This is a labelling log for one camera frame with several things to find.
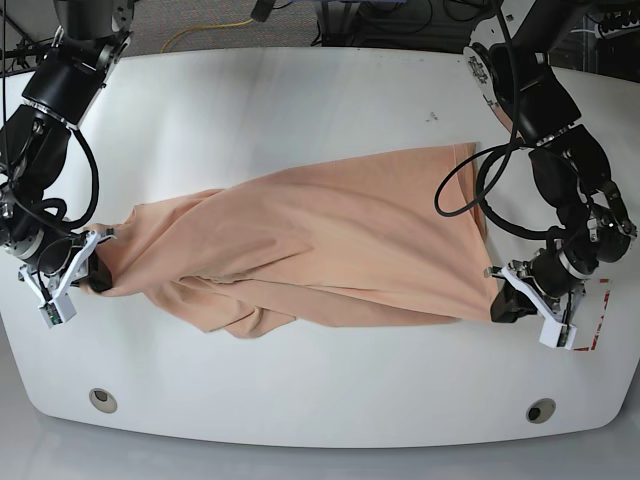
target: circular hole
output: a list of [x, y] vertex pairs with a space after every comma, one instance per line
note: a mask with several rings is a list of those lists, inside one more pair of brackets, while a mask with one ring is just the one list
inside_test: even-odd
[[101, 388], [94, 388], [89, 392], [89, 401], [102, 413], [113, 413], [118, 409], [118, 403], [113, 395]]
[[529, 413], [527, 414], [527, 417], [529, 418], [530, 421], [535, 421], [538, 418], [540, 418], [540, 409], [538, 407], [533, 407], [531, 410], [529, 410]]
[[544, 423], [551, 418], [555, 411], [556, 402], [550, 398], [543, 398], [527, 409], [527, 421], [535, 424]]
[[93, 392], [93, 394], [101, 402], [106, 402], [107, 399], [109, 398], [109, 396], [106, 394], [106, 392], [103, 392], [102, 390], [96, 390], [95, 392]]

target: black cable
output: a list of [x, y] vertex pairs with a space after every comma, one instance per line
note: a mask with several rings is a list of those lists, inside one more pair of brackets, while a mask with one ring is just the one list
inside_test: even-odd
[[[475, 8], [477, 11], [469, 17], [456, 17], [449, 8], [450, 3], [457, 3], [459, 5], [466, 5], [467, 7]], [[482, 3], [473, 3], [467, 0], [442, 0], [442, 9], [444, 13], [454, 22], [466, 23], [475, 20], [487, 10], [487, 0], [482, 0]]]
[[[482, 163], [482, 165], [480, 166], [480, 169], [478, 170], [478, 175], [476, 177], [476, 191], [484, 190], [484, 182], [486, 180], [487, 174], [489, 173], [489, 170], [491, 169], [493, 164], [496, 163], [503, 156], [503, 154], [504, 154], [504, 150], [496, 150], [491, 155], [489, 155], [489, 157]], [[529, 230], [528, 228], [521, 227], [520, 225], [515, 225], [505, 220], [501, 216], [499, 216], [497, 213], [495, 213], [491, 209], [486, 198], [481, 198], [478, 201], [478, 205], [480, 205], [482, 212], [484, 213], [485, 217], [489, 219], [489, 221], [495, 224], [498, 228], [504, 230], [505, 232], [510, 233], [511, 235], [524, 238], [526, 240], [546, 240], [547, 239], [546, 231]]]
[[282, 10], [283, 8], [290, 7], [291, 5], [293, 5], [293, 1], [280, 5], [279, 7], [273, 7], [271, 10]]
[[[458, 215], [463, 214], [464, 212], [468, 212], [473, 207], [478, 205], [480, 201], [484, 197], [486, 197], [487, 194], [493, 189], [493, 187], [495, 187], [496, 183], [498, 183], [498, 180], [500, 180], [500, 177], [502, 177], [502, 174], [504, 173], [505, 169], [507, 168], [507, 165], [509, 164], [509, 160], [511, 159], [511, 154], [513, 153], [514, 150], [519, 148], [519, 145], [521, 144], [521, 142], [518, 140], [518, 130], [520, 128], [520, 80], [518, 76], [518, 69], [516, 68], [515, 51], [513, 48], [511, 35], [509, 33], [509, 28], [507, 27], [507, 21], [505, 20], [504, 15], [502, 14], [501, 8], [498, 6], [498, 0], [491, 0], [491, 3], [493, 4], [493, 8], [496, 12], [496, 17], [498, 17], [498, 23], [500, 24], [500, 29], [502, 30], [502, 34], [504, 36], [505, 46], [507, 48], [507, 53], [509, 56], [509, 63], [511, 64], [511, 75], [513, 77], [513, 123], [511, 126], [511, 135], [509, 137], [509, 143], [507, 143], [506, 145], [499, 145], [497, 147], [493, 147], [493, 149], [487, 149], [484, 152], [481, 152], [481, 154], [472, 155], [467, 160], [465, 160], [460, 165], [458, 165], [451, 173], [449, 173], [449, 175], [445, 177], [445, 179], [442, 181], [442, 183], [436, 190], [436, 195], [433, 202], [436, 211], [443, 217], [456, 217]], [[497, 150], [503, 147], [505, 148], [504, 160], [502, 161], [502, 164], [500, 165], [500, 168], [496, 172], [495, 176], [489, 182], [489, 185], [487, 185], [486, 188], [484, 188], [480, 193], [476, 193], [476, 197], [464, 207], [459, 208], [458, 210], [455, 210], [453, 212], [445, 212], [444, 210], [442, 210], [440, 208], [440, 194], [442, 193], [442, 190], [444, 189], [446, 184], [451, 180], [451, 178], [453, 178], [453, 176], [458, 171], [460, 171], [462, 166], [468, 165], [475, 158], [478, 158], [483, 154], [492, 152], [494, 150]]]
[[311, 43], [309, 44], [310, 47], [315, 47], [316, 45], [322, 42], [322, 40], [320, 39], [320, 37], [322, 37], [322, 30], [320, 30], [320, 22], [317, 21], [316, 26], [318, 27], [318, 35], [316, 35], [316, 38], [314, 38], [311, 41]]
[[42, 200], [41, 202], [33, 205], [33, 209], [36, 212], [44, 212], [47, 208], [56, 209], [55, 218], [59, 222], [62, 221], [67, 213], [67, 204], [61, 198], [47, 198], [46, 200]]
[[591, 20], [593, 23], [595, 23], [596, 25], [600, 25], [600, 22], [598, 22], [597, 20], [595, 20], [591, 15], [589, 15], [589, 12], [586, 12], [585, 17], [587, 17], [589, 20]]
[[433, 20], [433, 3], [431, 3], [431, 0], [427, 0], [427, 3], [429, 4], [429, 17], [427, 18], [424, 24], [422, 24], [419, 28], [415, 30], [390, 30], [388, 28], [381, 27], [376, 22], [372, 21], [371, 19], [361, 14], [358, 14], [358, 16], [360, 17], [360, 20], [362, 20], [364, 23], [381, 32], [391, 33], [396, 35], [414, 35], [416, 33], [420, 33], [422, 30], [424, 30], [429, 25], [431, 25], [431, 21]]
[[29, 215], [30, 217], [34, 218], [35, 220], [37, 220], [38, 222], [42, 223], [43, 225], [49, 227], [50, 229], [52, 229], [53, 231], [59, 233], [60, 235], [66, 235], [69, 237], [79, 237], [80, 235], [68, 230], [65, 230], [64, 228], [64, 222], [58, 222], [56, 221], [55, 216], [51, 215], [50, 213], [47, 212], [42, 212], [40, 214], [37, 214], [35, 212], [32, 212], [30, 208], [27, 208], [19, 199], [18, 197], [13, 196], [13, 201], [16, 203], [16, 205], [18, 205], [27, 215]]
[[22, 70], [15, 70], [13, 72], [7, 72], [3, 76], [7, 77], [7, 78], [14, 77], [16, 75], [22, 75], [23, 73], [35, 72], [37, 69], [38, 69], [38, 67], [23, 68]]
[[569, 291], [569, 295], [567, 297], [567, 306], [564, 310], [564, 314], [562, 315], [562, 323], [564, 323], [565, 325], [569, 324], [569, 316], [571, 315], [571, 297], [573, 297], [573, 291]]
[[[27, 154], [27, 152], [29, 151], [29, 148], [31, 147], [31, 143], [33, 142], [33, 134], [29, 135], [29, 138], [27, 138], [27, 141], [24, 142], [24, 145], [22, 146], [22, 149], [20, 150], [20, 153], [18, 153], [18, 158], [16, 159], [16, 163], [20, 163], [22, 161], [22, 159], [24, 158], [24, 156]], [[7, 155], [7, 163], [10, 161], [9, 155]], [[9, 187], [13, 186], [13, 178], [11, 178], [9, 175], [10, 170], [7, 169], [7, 167], [5, 167], [4, 169], [4, 174], [7, 176], [7, 183], [9, 184]]]
[[82, 135], [82, 132], [79, 129], [74, 130], [73, 135], [76, 137], [76, 140], [78, 140], [78, 143], [82, 147], [82, 150], [87, 157], [87, 161], [89, 162], [89, 168], [91, 169], [91, 199], [89, 200], [89, 206], [84, 212], [84, 215], [73, 222], [64, 222], [64, 226], [69, 230], [80, 228], [87, 222], [89, 222], [89, 220], [91, 220], [91, 217], [98, 207], [98, 198], [100, 196], [100, 178], [98, 175], [98, 165], [96, 163], [96, 158], [93, 156], [91, 147], [89, 147], [89, 144]]
[[2, 160], [5, 164], [5, 172], [9, 182], [11, 181], [11, 162], [9, 162], [9, 141], [7, 140], [7, 78], [6, 78], [6, 61], [4, 52], [7, 51], [7, 0], [2, 0], [2, 147], [4, 148], [4, 156]]
[[[526, 145], [523, 144], [521, 145], [520, 148], [528, 148], [528, 149], [532, 149], [532, 150], [541, 150], [544, 151], [545, 153], [557, 158], [558, 160], [560, 160], [569, 170], [571, 170], [571, 172], [573, 173], [573, 175], [576, 177], [576, 179], [578, 180], [578, 182], [580, 182], [581, 186], [582, 186], [582, 190], [583, 193], [585, 194], [586, 197], [586, 205], [589, 207], [588, 208], [588, 214], [591, 214], [591, 211], [593, 210], [593, 199], [588, 195], [588, 187], [586, 182], [584, 181], [584, 179], [582, 178], [582, 176], [580, 175], [580, 173], [578, 172], [578, 170], [576, 170], [576, 168], [571, 164], [571, 162], [569, 160], [567, 160], [565, 157], [563, 157], [562, 155], [553, 152], [551, 150], [548, 150], [544, 147], [539, 147], [537, 145]], [[476, 178], [476, 191], [478, 190], [482, 190], [484, 188], [484, 182], [485, 179], [487, 177], [487, 174], [489, 173], [489, 170], [491, 169], [491, 167], [493, 166], [493, 164], [500, 158], [499, 155], [497, 156], [493, 156], [490, 155], [489, 158], [487, 158], [487, 160], [485, 160], [483, 162], [483, 164], [481, 165], [480, 169], [478, 170], [478, 175]], [[524, 238], [526, 240], [548, 240], [549, 239], [549, 235], [550, 235], [550, 231], [552, 231], [553, 233], [553, 238], [566, 238], [568, 233], [566, 232], [566, 230], [562, 230], [559, 227], [552, 227], [550, 230], [547, 231], [540, 231], [540, 230], [529, 230], [527, 228], [521, 227], [520, 225], [515, 225], [507, 220], [505, 220], [504, 218], [500, 217], [497, 213], [495, 213], [493, 211], [493, 209], [489, 206], [489, 203], [487, 202], [486, 198], [483, 198], [480, 203], [480, 208], [482, 209], [483, 213], [485, 214], [485, 216], [491, 221], [493, 222], [498, 228], [512, 234], [515, 235], [516, 237], [520, 237], [520, 238]], [[569, 245], [571, 243], [571, 241], [573, 239], [575, 239], [575, 237], [577, 236], [577, 234], [580, 233], [580, 230], [578, 230], [576, 233], [574, 233], [574, 235], [569, 239], [569, 241], [565, 242], [563, 244], [563, 247], [566, 248], [567, 245]]]

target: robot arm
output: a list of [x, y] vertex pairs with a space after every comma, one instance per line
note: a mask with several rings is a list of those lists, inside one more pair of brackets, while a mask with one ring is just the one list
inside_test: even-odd
[[[497, 15], [480, 21], [465, 49], [468, 66], [487, 104], [508, 130], [516, 125], [520, 147], [531, 149], [538, 191], [556, 209], [564, 227], [533, 232], [506, 222], [486, 199], [480, 201], [487, 218], [499, 227], [529, 240], [547, 242], [531, 261], [490, 269], [490, 274], [507, 280], [493, 302], [491, 318], [497, 323], [513, 323], [540, 313], [546, 319], [541, 341], [551, 347], [570, 348], [575, 334], [571, 317], [584, 294], [584, 282], [599, 262], [622, 258], [636, 238], [636, 227], [611, 178], [604, 150], [583, 125], [575, 124], [580, 110], [547, 61], [548, 50], [588, 6], [589, 2], [576, 0], [503, 0], [504, 25]], [[505, 25], [515, 65], [509, 59]], [[517, 109], [512, 69], [519, 83]], [[485, 188], [489, 168], [499, 158], [491, 155], [482, 164], [476, 192]], [[606, 206], [595, 203], [592, 197], [596, 193], [604, 194]], [[565, 297], [565, 314], [558, 315]]]
[[[25, 263], [19, 278], [41, 297], [50, 326], [75, 314], [66, 296], [70, 285], [87, 280], [97, 291], [111, 287], [108, 270], [93, 253], [105, 234], [96, 240], [89, 232], [73, 232], [90, 220], [99, 189], [97, 165], [79, 125], [130, 42], [134, 11], [133, 0], [54, 0], [54, 5], [61, 26], [23, 91], [23, 105], [0, 131], [0, 139], [6, 135], [0, 167], [7, 176], [0, 187], [0, 240]], [[62, 171], [71, 134], [92, 171], [90, 205], [75, 221], [65, 219], [64, 200], [44, 199]], [[49, 277], [48, 286], [41, 274]]]

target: cloth fold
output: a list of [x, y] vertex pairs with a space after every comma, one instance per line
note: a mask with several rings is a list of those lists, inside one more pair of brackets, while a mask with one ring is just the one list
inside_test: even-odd
[[[327, 326], [490, 321], [495, 280], [474, 209], [440, 217], [434, 192], [473, 145], [292, 168], [227, 190], [135, 207], [98, 247], [114, 286], [203, 331], [257, 337], [304, 318]], [[463, 169], [445, 210], [473, 198]]]

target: metal bracket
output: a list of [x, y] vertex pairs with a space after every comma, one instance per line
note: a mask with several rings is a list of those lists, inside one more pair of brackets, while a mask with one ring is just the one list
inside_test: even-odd
[[[538, 309], [538, 313], [544, 318], [542, 332], [540, 332], [540, 343], [551, 348], [563, 347], [565, 350], [571, 350], [576, 338], [576, 327], [570, 323], [563, 323], [563, 313], [555, 313], [538, 292], [536, 292], [531, 285], [520, 280], [509, 267], [503, 267], [501, 273], [513, 288], [522, 292], [531, 300], [531, 303]], [[575, 305], [572, 307], [571, 312], [569, 312], [569, 319], [576, 311], [582, 296], [584, 295], [578, 296], [576, 299]]]

